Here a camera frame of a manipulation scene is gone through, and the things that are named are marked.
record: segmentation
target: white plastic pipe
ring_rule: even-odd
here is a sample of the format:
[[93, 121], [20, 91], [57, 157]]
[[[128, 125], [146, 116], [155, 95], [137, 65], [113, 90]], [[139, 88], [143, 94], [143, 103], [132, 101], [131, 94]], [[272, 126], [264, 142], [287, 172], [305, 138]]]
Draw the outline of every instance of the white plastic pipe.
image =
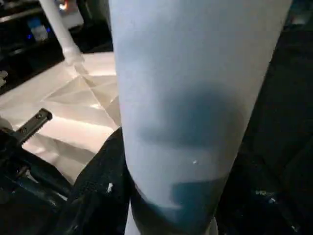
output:
[[52, 26], [55, 36], [62, 47], [65, 61], [69, 65], [72, 65], [74, 62], [81, 62], [83, 60], [81, 52], [73, 41], [68, 29], [63, 24], [62, 17], [55, 4], [55, 0], [39, 0], [39, 2]]
[[125, 234], [204, 234], [290, 4], [111, 0], [126, 160], [137, 190]]

